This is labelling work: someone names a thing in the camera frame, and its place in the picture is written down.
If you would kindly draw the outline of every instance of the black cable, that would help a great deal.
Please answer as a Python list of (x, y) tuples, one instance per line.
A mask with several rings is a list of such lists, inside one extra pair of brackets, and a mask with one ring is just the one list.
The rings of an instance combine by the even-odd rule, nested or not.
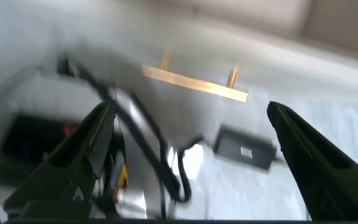
[[(77, 77), (80, 77), (81, 79), (86, 80), (92, 88), (96, 90), (98, 95), (103, 101), (110, 101), (112, 100), (112, 97), (109, 94), (108, 87), (105, 85), (102, 85), (101, 83), (98, 83), (92, 75), (83, 67), (82, 65), (71, 62), (69, 60), (65, 61), (68, 65), (67, 67), (70, 68), (70, 73), (74, 74)], [(186, 176), (186, 172), (183, 166), (183, 156), (187, 149), (191, 148), (194, 144), (202, 141), (203, 137), (196, 137), (194, 138), (189, 144), (187, 144), (184, 147), (179, 148), (178, 150), (178, 168), (180, 173), (180, 178), (183, 184), (183, 191), (184, 191), (184, 197), (180, 197), (180, 184), (178, 180), (176, 179), (175, 175), (173, 174), (171, 168), (168, 165), (167, 158), (166, 158), (166, 152), (167, 152), (167, 142), (164, 139), (164, 137), (161, 134), (161, 131), (159, 130), (157, 124), (152, 119), (151, 115), (148, 114), (146, 109), (142, 106), (139, 99), (132, 94), (131, 98), (133, 102), (137, 105), (138, 109), (142, 112), (147, 122), (150, 124), (150, 127), (156, 137), (158, 138), (158, 141), (160, 143), (160, 158), (159, 161), (157, 156), (152, 151), (151, 147), (147, 143), (147, 141), (144, 139), (141, 131), (138, 129), (135, 122), (132, 120), (132, 118), (126, 113), (125, 110), (123, 110), (119, 104), (117, 104), (117, 114), (122, 119), (122, 121), (127, 125), (128, 130), (131, 132), (132, 136), (134, 137), (136, 143), (139, 145), (139, 147), (142, 149), (144, 155), (152, 165), (155, 173), (159, 177), (160, 181), (164, 184), (164, 186), (167, 188), (169, 194), (171, 195), (171, 198), (174, 199), (176, 202), (187, 202), (191, 198), (191, 187), (189, 180)], [(163, 218), (166, 218), (166, 211), (165, 211), (165, 195), (162, 195), (162, 215)]]

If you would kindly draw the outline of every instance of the black device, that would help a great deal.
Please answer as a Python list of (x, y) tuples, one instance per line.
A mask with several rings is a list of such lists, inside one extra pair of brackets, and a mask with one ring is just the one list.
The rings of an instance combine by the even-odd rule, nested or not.
[[(82, 76), (89, 78), (89, 73)], [(116, 213), (112, 201), (94, 201), (91, 192), (95, 181), (108, 165), (108, 155), (115, 150), (112, 138), (113, 121), (121, 115), (135, 141), (142, 148), (161, 183), (172, 199), (186, 202), (191, 196), (184, 173), (185, 146), (178, 151), (178, 165), (185, 190), (185, 198), (178, 196), (175, 176), (164, 162), (155, 159), (131, 118), (120, 110), (114, 100), (103, 96), (96, 82), (90, 82), (101, 94), (100, 103), (44, 161), (24, 183), (5, 201), (9, 215), (7, 223), (155, 223), (161, 220), (125, 220)], [(153, 126), (162, 150), (166, 143), (151, 116), (145, 117)], [(290, 108), (270, 102), (267, 116), (275, 128), (281, 150), (298, 184), (313, 221), (358, 221), (358, 164), (328, 141)], [(195, 138), (191, 144), (201, 141)], [(106, 214), (106, 220), (92, 218), (94, 205)], [(166, 220), (169, 223), (219, 223), (220, 221)]]
[(276, 148), (271, 142), (227, 126), (219, 130), (213, 150), (219, 156), (263, 170), (269, 170), (276, 159)]

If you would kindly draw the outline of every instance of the white surface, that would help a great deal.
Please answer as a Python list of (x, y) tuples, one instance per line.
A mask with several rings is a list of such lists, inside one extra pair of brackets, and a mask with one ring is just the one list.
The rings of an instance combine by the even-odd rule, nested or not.
[[(278, 100), (358, 162), (358, 105), (348, 103), (358, 102), (357, 60), (203, 15), (192, 21), (190, 15), (169, 9), (159, 13), (139, 2), (132, 6), (102, 0), (0, 1), (0, 83), (26, 65), (53, 68), (57, 53), (67, 51), (98, 78), (133, 90), (174, 146), (198, 133), (213, 140), (221, 124), (260, 134), (277, 145), (265, 110), (270, 100)], [(248, 102), (145, 79), (141, 63), (158, 65), (168, 40), (175, 43), (172, 64), (178, 72), (188, 68), (190, 75), (225, 83), (232, 65), (241, 64), (236, 88), (250, 93)], [(179, 56), (195, 65), (176, 61)], [(83, 118), (98, 102), (84, 83), (57, 82), (54, 77), (36, 78), (22, 91), (27, 93), (18, 99), (23, 110), (63, 118)], [(301, 218), (297, 188), (288, 170), (277, 168), (262, 175), (218, 161), (207, 167), (210, 170), (201, 168), (198, 177), (207, 172), (215, 174), (206, 180), (211, 183), (236, 180), (252, 192), (261, 191), (229, 195), (224, 192), (236, 192), (236, 186), (224, 184), (210, 189), (210, 196), (208, 190), (195, 185), (192, 203), (198, 203), (201, 214), (182, 213), (180, 217), (204, 218), (201, 206), (205, 207), (203, 198), (208, 197), (213, 205), (205, 210), (216, 214), (212, 218)], [(225, 198), (234, 202), (233, 207), (219, 213), (225, 211), (219, 209)]]

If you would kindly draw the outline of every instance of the white wall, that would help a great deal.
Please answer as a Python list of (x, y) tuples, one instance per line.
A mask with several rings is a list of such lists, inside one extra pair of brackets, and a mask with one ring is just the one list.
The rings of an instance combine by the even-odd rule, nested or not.
[(281, 34), (301, 31), (310, 0), (185, 0), (199, 10)]

